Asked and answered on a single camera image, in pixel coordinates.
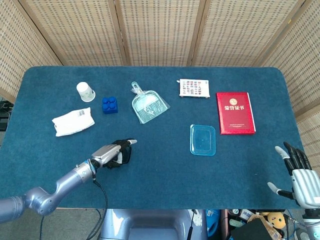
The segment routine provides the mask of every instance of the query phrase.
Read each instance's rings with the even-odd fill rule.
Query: clear blue plastic lid
[[[194,155],[216,154],[216,131],[212,126],[190,126],[190,152]]]

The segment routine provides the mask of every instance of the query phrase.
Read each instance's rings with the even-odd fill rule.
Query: silver robotic hand
[[[320,179],[318,174],[312,170],[306,154],[287,142],[283,143],[288,153],[281,147],[275,150],[284,160],[284,164],[292,181],[292,192],[277,188],[272,182],[268,182],[269,188],[276,194],[296,200],[305,214],[302,216],[304,224],[292,218],[294,222],[306,227],[311,240],[320,239]]]
[[[131,155],[130,146],[136,142],[135,139],[124,139],[101,147],[91,158],[76,165],[73,170],[56,181],[56,190],[53,194],[38,186],[23,196],[0,199],[0,223],[19,218],[25,208],[30,208],[42,216],[49,215],[72,190],[89,179],[95,179],[99,168],[114,168],[128,163]]]

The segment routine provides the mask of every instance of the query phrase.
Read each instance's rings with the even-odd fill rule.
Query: white paper cup
[[[96,97],[95,91],[85,81],[79,82],[76,86],[76,90],[80,94],[82,101],[88,103]]]

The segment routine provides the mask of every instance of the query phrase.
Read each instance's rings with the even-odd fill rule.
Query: red certificate book
[[[255,134],[256,127],[247,92],[217,92],[220,133]]]

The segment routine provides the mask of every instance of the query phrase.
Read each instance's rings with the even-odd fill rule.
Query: blue toy block
[[[114,96],[102,98],[102,111],[104,114],[115,114],[118,112],[117,99]]]

